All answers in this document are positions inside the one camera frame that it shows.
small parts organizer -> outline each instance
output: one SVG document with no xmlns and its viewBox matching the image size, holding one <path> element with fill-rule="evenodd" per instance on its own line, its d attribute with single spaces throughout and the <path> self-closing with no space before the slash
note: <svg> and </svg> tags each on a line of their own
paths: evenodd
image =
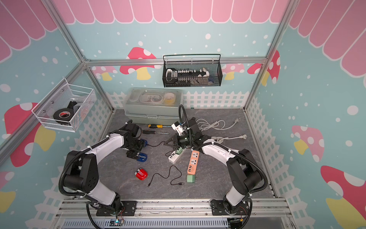
<svg viewBox="0 0 366 229">
<path fill-rule="evenodd" d="M 221 86 L 220 57 L 220 54 L 163 56 L 164 87 Z"/>
<path fill-rule="evenodd" d="M 95 91 L 69 84 L 64 78 L 32 109 L 45 128 L 76 132 L 97 100 Z"/>
</svg>

roll of tape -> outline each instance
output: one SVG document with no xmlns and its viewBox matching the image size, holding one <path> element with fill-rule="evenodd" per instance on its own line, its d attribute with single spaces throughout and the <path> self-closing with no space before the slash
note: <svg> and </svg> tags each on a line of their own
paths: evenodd
<svg viewBox="0 0 366 229">
<path fill-rule="evenodd" d="M 63 125 L 69 125 L 69 123 L 67 123 L 67 122 L 70 121 L 73 116 L 74 116 L 74 110 L 70 109 L 70 108 L 59 109 L 58 111 L 56 111 L 53 114 L 53 118 L 56 120 L 56 122 L 63 124 Z"/>
</svg>

mushroom illustration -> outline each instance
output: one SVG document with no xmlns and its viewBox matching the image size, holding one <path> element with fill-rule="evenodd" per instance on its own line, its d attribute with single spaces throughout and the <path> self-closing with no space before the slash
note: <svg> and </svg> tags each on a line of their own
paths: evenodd
<svg viewBox="0 0 366 229">
<path fill-rule="evenodd" d="M 156 57 L 146 49 L 140 47 L 134 47 L 130 53 L 128 54 L 126 59 L 156 59 Z M 128 75 L 137 72 L 138 80 L 148 80 L 151 78 L 150 74 L 147 71 L 147 67 L 152 67 L 155 69 L 161 68 L 161 65 L 146 65 L 146 66 L 121 66 L 119 71 L 122 74 Z"/>
<path fill-rule="evenodd" d="M 268 69 L 265 72 L 264 77 L 262 79 L 263 86 L 267 86 L 267 80 L 268 80 L 269 76 L 271 76 L 273 84 L 275 84 L 277 82 L 278 75 L 280 73 L 280 64 L 281 64 L 280 53 L 276 50 L 276 52 L 274 53 L 274 56 L 272 58 L 272 61 L 269 63 Z M 248 73 L 249 74 L 258 73 L 260 70 L 260 67 L 261 67 L 261 64 L 259 64 L 259 63 L 252 65 L 248 69 Z"/>
<path fill-rule="evenodd" d="M 0 172 L 0 190 L 14 176 L 14 172 Z M 6 212 L 15 199 L 15 192 L 0 192 L 0 213 Z"/>
<path fill-rule="evenodd" d="M 223 74 L 226 74 L 225 80 L 233 80 L 234 72 L 243 73 L 245 71 L 243 64 L 226 64 L 221 69 Z"/>
<path fill-rule="evenodd" d="M 298 137 L 300 140 L 294 143 L 299 154 L 304 155 L 309 148 L 313 159 L 319 162 L 324 153 L 324 139 L 320 130 L 306 126 L 292 126 L 291 137 Z"/>
<path fill-rule="evenodd" d="M 6 134 L 3 138 L 10 136 L 31 114 L 32 108 L 36 105 L 37 103 L 22 103 L 7 110 L 4 114 Z M 38 123 L 10 155 L 12 164 L 15 167 L 25 165 L 32 155 L 34 143 L 37 143 L 43 151 L 47 151 L 55 139 L 55 131 L 46 129 Z"/>
<path fill-rule="evenodd" d="M 366 225 L 366 182 L 330 166 L 322 166 L 320 173 L 324 181 L 341 196 L 327 198 L 326 203 L 335 219 L 345 229 Z"/>
<path fill-rule="evenodd" d="M 98 79 L 102 76 L 104 81 L 111 81 L 112 77 L 109 73 L 117 73 L 117 70 L 113 66 L 94 66 L 91 68 Z"/>
</svg>

plastic storage box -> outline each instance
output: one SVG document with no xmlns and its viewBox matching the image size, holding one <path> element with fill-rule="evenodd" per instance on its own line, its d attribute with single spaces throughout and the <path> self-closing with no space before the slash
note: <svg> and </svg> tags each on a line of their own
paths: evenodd
<svg viewBox="0 0 366 229">
<path fill-rule="evenodd" d="M 172 125 L 179 121 L 180 104 L 183 104 L 182 90 L 131 88 L 123 107 L 134 123 Z"/>
</svg>

power strip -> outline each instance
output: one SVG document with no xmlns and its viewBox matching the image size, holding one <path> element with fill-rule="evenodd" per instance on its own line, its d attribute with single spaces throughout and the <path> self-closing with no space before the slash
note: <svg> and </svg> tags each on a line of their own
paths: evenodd
<svg viewBox="0 0 366 229">
<path fill-rule="evenodd" d="M 183 154 L 183 152 L 185 151 L 186 149 L 182 149 L 182 148 L 179 148 L 178 149 L 178 153 L 176 153 L 176 150 L 174 150 L 172 152 L 172 154 L 168 157 L 169 161 L 173 164 L 175 164 L 178 159 L 180 158 L 180 156 Z"/>
<path fill-rule="evenodd" d="M 198 162 L 199 152 L 196 150 L 192 151 L 191 159 L 189 161 L 187 173 L 190 175 L 196 174 L 197 162 Z"/>
</svg>

